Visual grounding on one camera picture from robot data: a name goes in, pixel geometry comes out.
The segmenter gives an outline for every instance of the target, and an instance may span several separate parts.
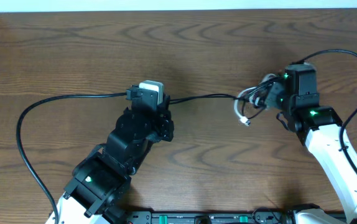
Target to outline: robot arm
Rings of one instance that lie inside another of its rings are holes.
[[[357,218],[357,175],[348,163],[339,143],[340,127],[329,124],[310,130],[305,145],[321,164],[345,211],[347,222]],[[357,167],[357,153],[345,132],[348,154]]]
[[[124,211],[115,206],[130,187],[153,143],[173,139],[174,124],[168,110],[170,97],[163,84],[145,81],[127,90],[126,108],[109,134],[73,170],[58,201],[60,223],[121,223]],[[46,223],[54,223],[54,212]]]
[[[300,142],[315,156],[327,174],[345,211],[347,222],[357,220],[357,174],[340,144],[342,121],[335,110],[319,105],[316,71],[311,64],[289,65],[281,79],[271,82],[261,94],[265,106],[282,110],[277,119],[285,129],[296,133]],[[281,120],[284,115],[287,122]],[[343,134],[347,153],[357,168],[357,153]],[[332,223],[322,211],[294,210],[296,223]]]

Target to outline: white cable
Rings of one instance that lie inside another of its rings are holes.
[[[256,86],[243,90],[241,93],[238,94],[238,98],[241,97],[247,91],[253,90],[255,88],[256,88]],[[241,113],[238,111],[238,102],[239,102],[239,100],[234,100],[234,112],[238,116],[239,121],[241,123],[245,124],[246,126],[249,126],[251,124],[251,121],[247,117],[241,115]]]

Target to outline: white wall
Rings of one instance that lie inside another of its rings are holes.
[[[0,12],[349,7],[357,7],[357,0],[0,0]]]

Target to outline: black cable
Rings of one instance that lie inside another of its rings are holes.
[[[242,102],[242,108],[241,108],[242,116],[245,116],[245,106],[246,106],[246,100],[244,99]]]
[[[259,110],[256,114],[254,114],[253,116],[251,116],[251,117],[248,118],[248,119],[253,119],[253,118],[259,116],[259,114],[261,114],[261,112],[263,112],[265,109],[266,109],[266,108],[260,108],[260,110]]]
[[[257,93],[258,91],[262,90],[262,89],[266,89],[269,85],[273,84],[274,82],[283,79],[282,77],[274,77],[274,78],[270,78],[269,80],[260,83],[260,85],[258,85],[255,89],[249,91],[249,93],[245,94],[243,96],[243,98],[245,100],[249,100],[249,97],[252,96],[253,94]]]
[[[21,141],[21,126],[22,122],[25,118],[25,115],[32,109],[34,109],[36,106],[42,105],[44,103],[54,101],[54,100],[61,100],[61,99],[67,99],[67,98],[107,98],[107,97],[115,97],[115,96],[124,96],[126,93],[113,93],[113,94],[106,94],[106,95],[62,95],[62,96],[54,96],[50,97],[44,100],[40,100],[30,106],[28,106],[20,115],[18,122],[17,122],[17,129],[16,129],[16,139],[17,139],[17,146],[18,146],[18,151],[21,154],[22,160],[25,162],[25,165],[28,167],[30,173],[34,176],[36,182],[39,184],[40,188],[44,191],[44,194],[49,198],[50,203],[52,204],[53,211],[54,211],[54,217],[55,217],[55,224],[58,224],[59,222],[59,216],[58,216],[58,210],[57,206],[55,204],[54,198],[47,189],[46,185],[42,182],[40,177],[37,175],[36,171],[30,164],[28,157],[25,154],[24,148],[22,147],[22,141]]]
[[[277,113],[276,119],[283,125],[283,127],[286,129],[286,131],[289,131],[288,125],[285,123],[285,121],[280,119],[281,115],[283,115],[283,114],[284,113],[282,111]]]
[[[329,50],[321,50],[319,52],[315,52],[314,54],[310,54],[309,56],[303,58],[302,60],[299,60],[299,61],[294,62],[292,64],[304,63],[309,58],[312,58],[312,57],[320,55],[320,54],[325,54],[325,53],[344,53],[344,54],[350,54],[350,55],[355,56],[357,58],[357,53],[352,52],[350,50],[329,49]],[[350,157],[350,155],[348,154],[348,151],[347,151],[348,147],[345,145],[345,141],[343,139],[347,124],[351,121],[351,119],[353,119],[353,117],[355,116],[356,113],[357,113],[357,108],[354,110],[354,112],[352,112],[350,114],[350,116],[347,118],[347,120],[341,126],[340,132],[339,132],[339,140],[340,140],[340,147],[341,147],[343,153],[345,154],[348,163],[353,168],[354,172],[357,174],[357,167],[355,166],[354,162],[351,160],[351,157]]]
[[[214,94],[207,94],[207,95],[202,95],[202,96],[189,96],[185,98],[179,98],[179,99],[173,99],[170,101],[171,105],[177,104],[177,103],[183,103],[189,100],[194,100],[194,99],[200,99],[200,98],[231,98],[233,100],[238,99],[236,96],[229,95],[229,94],[224,94],[224,93],[214,93]]]

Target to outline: white plug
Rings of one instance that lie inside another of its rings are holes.
[[[241,119],[239,119],[239,121],[248,127],[251,125],[251,121],[245,116],[241,117]]]

